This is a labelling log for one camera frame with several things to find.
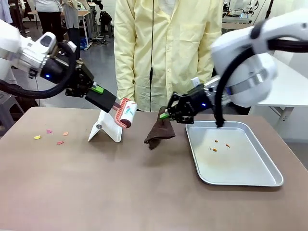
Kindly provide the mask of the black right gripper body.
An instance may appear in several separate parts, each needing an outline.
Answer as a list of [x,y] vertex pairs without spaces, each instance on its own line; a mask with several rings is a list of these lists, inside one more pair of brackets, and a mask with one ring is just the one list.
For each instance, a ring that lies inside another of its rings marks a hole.
[[203,84],[199,84],[190,90],[190,104],[193,112],[198,114],[207,109],[213,109],[213,104],[207,95]]

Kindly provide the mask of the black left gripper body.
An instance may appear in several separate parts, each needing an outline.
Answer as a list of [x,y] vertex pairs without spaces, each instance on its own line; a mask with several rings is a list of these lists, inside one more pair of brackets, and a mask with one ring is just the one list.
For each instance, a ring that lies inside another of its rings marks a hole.
[[[39,76],[58,86],[61,82],[64,81],[64,78],[67,74],[69,68],[68,61],[69,60],[66,57],[48,58]],[[64,90],[80,88],[80,84],[78,83],[78,66],[79,63],[76,62],[71,77],[64,84]]]

